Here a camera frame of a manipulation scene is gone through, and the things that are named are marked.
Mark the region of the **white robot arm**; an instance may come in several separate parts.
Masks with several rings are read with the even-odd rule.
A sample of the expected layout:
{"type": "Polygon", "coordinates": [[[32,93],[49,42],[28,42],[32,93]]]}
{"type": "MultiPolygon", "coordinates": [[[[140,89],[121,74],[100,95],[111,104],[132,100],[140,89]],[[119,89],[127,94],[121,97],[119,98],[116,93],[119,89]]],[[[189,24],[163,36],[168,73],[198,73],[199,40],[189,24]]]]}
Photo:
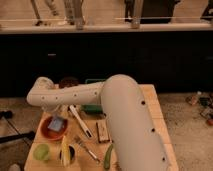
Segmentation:
{"type": "Polygon", "coordinates": [[[169,160],[144,94],[130,76],[113,75],[103,82],[57,89],[40,77],[27,102],[42,108],[101,105],[122,171],[167,171],[169,160]]]}

